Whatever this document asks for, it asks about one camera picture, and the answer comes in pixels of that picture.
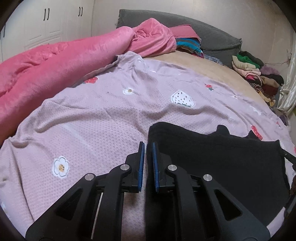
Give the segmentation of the beige fleece bed sheet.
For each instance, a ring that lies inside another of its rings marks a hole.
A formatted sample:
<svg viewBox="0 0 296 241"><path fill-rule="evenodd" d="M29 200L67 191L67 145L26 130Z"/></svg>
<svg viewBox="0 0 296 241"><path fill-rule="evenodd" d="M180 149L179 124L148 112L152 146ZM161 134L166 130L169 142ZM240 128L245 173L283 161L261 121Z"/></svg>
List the beige fleece bed sheet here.
<svg viewBox="0 0 296 241"><path fill-rule="evenodd" d="M242 76L227 66L181 51L155 56L153 59L192 69L196 73L209 77L212 80L227 84L244 97L249 97L260 104L266 104Z"/></svg>

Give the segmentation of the pile of folded clothes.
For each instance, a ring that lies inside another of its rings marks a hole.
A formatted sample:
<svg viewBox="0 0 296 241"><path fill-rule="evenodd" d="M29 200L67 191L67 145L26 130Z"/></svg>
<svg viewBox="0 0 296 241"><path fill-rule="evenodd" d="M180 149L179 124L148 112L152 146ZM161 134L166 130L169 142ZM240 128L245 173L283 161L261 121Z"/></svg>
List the pile of folded clothes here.
<svg viewBox="0 0 296 241"><path fill-rule="evenodd" d="M284 84L283 77L276 69L265 65L247 51L232 56L232 67L268 106L276 106L277 94Z"/></svg>

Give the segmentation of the lilac strawberry print blanket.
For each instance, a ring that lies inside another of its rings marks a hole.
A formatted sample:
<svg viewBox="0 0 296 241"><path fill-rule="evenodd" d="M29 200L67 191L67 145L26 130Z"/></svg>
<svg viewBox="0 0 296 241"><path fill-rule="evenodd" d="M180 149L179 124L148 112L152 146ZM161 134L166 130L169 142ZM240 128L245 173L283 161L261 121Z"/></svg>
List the lilac strawberry print blanket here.
<svg viewBox="0 0 296 241"><path fill-rule="evenodd" d="M295 149L265 104L192 69L134 53L120 55L89 83L46 99L1 147L1 207L24 235L87 173L108 173L147 142L160 121L209 134L224 125L244 137Z"/></svg>

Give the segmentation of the grey headboard cushion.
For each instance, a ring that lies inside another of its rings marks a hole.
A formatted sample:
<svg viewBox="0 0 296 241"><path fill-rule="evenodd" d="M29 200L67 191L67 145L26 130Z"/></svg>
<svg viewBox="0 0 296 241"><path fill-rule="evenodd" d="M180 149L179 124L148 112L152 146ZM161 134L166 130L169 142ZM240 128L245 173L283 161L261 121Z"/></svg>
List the grey headboard cushion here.
<svg viewBox="0 0 296 241"><path fill-rule="evenodd" d="M143 21L154 18L167 27L191 25L201 38L204 54L218 58L224 65L232 68L232 57L241 49L242 40L201 21L181 15L150 10L120 9L116 27L136 27Z"/></svg>

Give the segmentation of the pink velvet quilt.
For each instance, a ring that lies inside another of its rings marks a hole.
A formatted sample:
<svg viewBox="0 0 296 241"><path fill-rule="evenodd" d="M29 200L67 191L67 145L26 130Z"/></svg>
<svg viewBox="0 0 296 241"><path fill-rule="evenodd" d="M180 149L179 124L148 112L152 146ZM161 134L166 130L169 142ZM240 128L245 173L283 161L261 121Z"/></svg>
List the pink velvet quilt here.
<svg viewBox="0 0 296 241"><path fill-rule="evenodd" d="M150 18L139 26L123 26L95 37L46 44L1 63L1 140L45 99L91 77L132 51L142 57L170 53L176 40L170 28Z"/></svg>

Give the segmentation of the cream satin curtain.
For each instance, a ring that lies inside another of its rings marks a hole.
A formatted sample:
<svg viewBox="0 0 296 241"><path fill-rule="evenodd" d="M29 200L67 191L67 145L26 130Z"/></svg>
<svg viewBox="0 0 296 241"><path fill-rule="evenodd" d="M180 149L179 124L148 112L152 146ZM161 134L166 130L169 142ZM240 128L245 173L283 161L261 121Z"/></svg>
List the cream satin curtain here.
<svg viewBox="0 0 296 241"><path fill-rule="evenodd" d="M285 115L290 115L290 113L295 108L295 66L296 49L295 49L295 33L293 34L293 46L292 55L290 59L290 65L287 73L287 80L280 90L280 97L278 101L277 108L282 111Z"/></svg>

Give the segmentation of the white wardrobe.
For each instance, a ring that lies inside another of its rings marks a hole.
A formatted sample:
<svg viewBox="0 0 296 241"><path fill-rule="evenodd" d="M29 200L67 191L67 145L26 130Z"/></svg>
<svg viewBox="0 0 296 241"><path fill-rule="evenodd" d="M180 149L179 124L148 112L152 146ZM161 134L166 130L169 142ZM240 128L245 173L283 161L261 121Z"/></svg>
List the white wardrobe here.
<svg viewBox="0 0 296 241"><path fill-rule="evenodd" d="M1 30L1 61L46 44L91 36L94 1L22 1Z"/></svg>

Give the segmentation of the striped teal folded cloth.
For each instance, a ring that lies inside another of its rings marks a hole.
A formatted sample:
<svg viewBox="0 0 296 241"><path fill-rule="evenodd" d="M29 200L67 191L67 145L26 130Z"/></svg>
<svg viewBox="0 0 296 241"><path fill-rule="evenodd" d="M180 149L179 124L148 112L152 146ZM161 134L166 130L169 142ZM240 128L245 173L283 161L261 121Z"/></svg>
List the striped teal folded cloth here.
<svg viewBox="0 0 296 241"><path fill-rule="evenodd" d="M198 39L195 38L177 38L176 39L177 50L190 53L192 55L204 58L203 51L201 50L201 44Z"/></svg>

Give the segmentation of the black printed small garment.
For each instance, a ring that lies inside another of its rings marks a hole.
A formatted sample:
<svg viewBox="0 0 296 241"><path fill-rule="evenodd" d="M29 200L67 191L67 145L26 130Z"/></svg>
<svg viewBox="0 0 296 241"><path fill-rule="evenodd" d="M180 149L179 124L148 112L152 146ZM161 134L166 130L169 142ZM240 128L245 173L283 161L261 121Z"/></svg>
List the black printed small garment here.
<svg viewBox="0 0 296 241"><path fill-rule="evenodd" d="M174 188L156 192L152 144L170 156ZM280 142L219 125L204 135L170 123L149 129L147 240L271 240L281 227L290 185Z"/></svg>

